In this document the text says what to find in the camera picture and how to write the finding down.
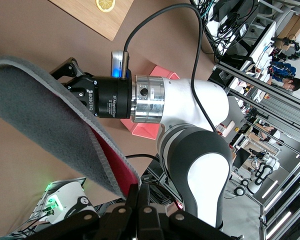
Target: floor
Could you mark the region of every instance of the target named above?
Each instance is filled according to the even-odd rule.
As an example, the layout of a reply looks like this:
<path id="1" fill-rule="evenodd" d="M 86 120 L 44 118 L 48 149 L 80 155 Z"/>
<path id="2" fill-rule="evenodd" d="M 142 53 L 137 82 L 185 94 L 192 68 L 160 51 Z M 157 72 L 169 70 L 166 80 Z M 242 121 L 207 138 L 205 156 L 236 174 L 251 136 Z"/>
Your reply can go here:
<path id="1" fill-rule="evenodd" d="M 47 0 L 0 0 L 0 55 L 25 58 L 48 72 L 75 57 L 84 71 L 108 76 L 111 51 L 123 49 L 137 24 L 166 6 L 185 2 L 189 1 L 135 0 L 114 41 L 109 41 Z M 133 38 L 129 68 L 133 75 L 147 75 L 160 65 L 189 78 L 197 39 L 197 19 L 190 10 L 168 12 Z M 207 80 L 213 66 L 210 56 L 201 54 L 196 78 Z M 119 120 L 100 122 L 124 154 L 156 153 L 154 140 L 132 136 Z M 140 174 L 149 164 L 145 158 L 130 162 Z M 0 119 L 0 236 L 28 219 L 48 183 L 80 176 Z M 117 198 L 90 180 L 85 192 L 94 205 Z"/>
<path id="2" fill-rule="evenodd" d="M 226 189 L 233 192 L 236 188 L 228 182 Z M 223 199 L 223 232 L 229 236 L 244 235 L 247 240 L 259 240 L 260 205 L 246 195 L 233 197 L 232 194 L 225 194 Z"/>

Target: pink box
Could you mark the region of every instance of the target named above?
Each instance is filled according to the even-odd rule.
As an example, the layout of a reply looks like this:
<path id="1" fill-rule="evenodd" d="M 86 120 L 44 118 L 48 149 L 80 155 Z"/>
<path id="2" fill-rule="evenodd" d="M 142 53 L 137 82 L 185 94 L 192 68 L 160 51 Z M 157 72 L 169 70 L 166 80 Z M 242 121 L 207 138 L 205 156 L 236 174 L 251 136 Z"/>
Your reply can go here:
<path id="1" fill-rule="evenodd" d="M 155 66 L 151 76 L 163 77 L 171 80 L 180 79 L 173 71 L 169 71 L 161 66 Z M 159 131 L 159 123 L 134 123 L 131 119 L 121 119 L 121 122 L 132 133 L 132 135 L 155 140 Z"/>

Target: lemon slice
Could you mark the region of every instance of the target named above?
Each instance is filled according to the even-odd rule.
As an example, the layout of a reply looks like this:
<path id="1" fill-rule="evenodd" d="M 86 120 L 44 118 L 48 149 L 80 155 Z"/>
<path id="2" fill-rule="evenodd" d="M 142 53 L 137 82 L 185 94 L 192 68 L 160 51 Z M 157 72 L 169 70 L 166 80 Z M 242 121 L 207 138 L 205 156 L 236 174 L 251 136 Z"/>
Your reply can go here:
<path id="1" fill-rule="evenodd" d="M 95 0 L 96 6 L 104 13 L 110 12 L 115 7 L 116 0 Z"/>

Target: white robot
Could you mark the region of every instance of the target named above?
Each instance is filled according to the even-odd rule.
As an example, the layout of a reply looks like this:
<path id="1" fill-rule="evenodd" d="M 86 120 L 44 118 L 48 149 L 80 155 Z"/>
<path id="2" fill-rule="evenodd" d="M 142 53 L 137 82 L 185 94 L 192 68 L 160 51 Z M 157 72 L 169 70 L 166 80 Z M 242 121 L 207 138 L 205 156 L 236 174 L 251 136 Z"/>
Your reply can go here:
<path id="1" fill-rule="evenodd" d="M 121 70 L 121 60 L 117 62 Z M 126 74 L 119 71 L 120 76 L 127 76 L 125 79 L 91 76 L 84 74 L 73 58 L 50 74 L 58 79 L 59 69 L 68 63 L 76 66 L 77 74 L 64 86 L 95 116 L 161 124 L 157 136 L 160 164 L 180 193 L 184 210 L 221 229 L 223 193 L 232 169 L 232 154 L 213 128 L 229 113 L 225 91 L 203 80 L 137 75 L 133 82 L 129 70 Z"/>
<path id="2" fill-rule="evenodd" d="M 48 214 L 45 219 L 51 224 L 56 224 L 85 210 L 96 212 L 81 184 L 77 181 L 60 187 L 46 199 L 43 212 L 48 213 L 51 210 L 53 214 Z"/>
<path id="3" fill-rule="evenodd" d="M 234 189 L 234 194 L 237 196 L 243 196 L 245 193 L 253 196 L 260 189 L 262 183 L 266 178 L 276 171 L 280 163 L 278 158 L 272 156 L 267 152 L 261 159 L 262 163 L 257 169 L 254 175 L 251 175 L 250 180 L 244 179 L 241 181 L 241 185 Z"/>

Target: wooden board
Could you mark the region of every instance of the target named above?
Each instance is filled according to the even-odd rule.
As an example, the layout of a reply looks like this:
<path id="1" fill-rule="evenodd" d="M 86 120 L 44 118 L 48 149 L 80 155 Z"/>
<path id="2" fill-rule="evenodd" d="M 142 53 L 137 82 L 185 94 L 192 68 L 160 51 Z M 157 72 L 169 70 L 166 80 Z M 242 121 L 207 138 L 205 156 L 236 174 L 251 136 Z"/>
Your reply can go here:
<path id="1" fill-rule="evenodd" d="M 95 0 L 49 0 L 92 30 L 112 41 L 134 0 L 116 0 L 112 11 L 102 12 Z"/>

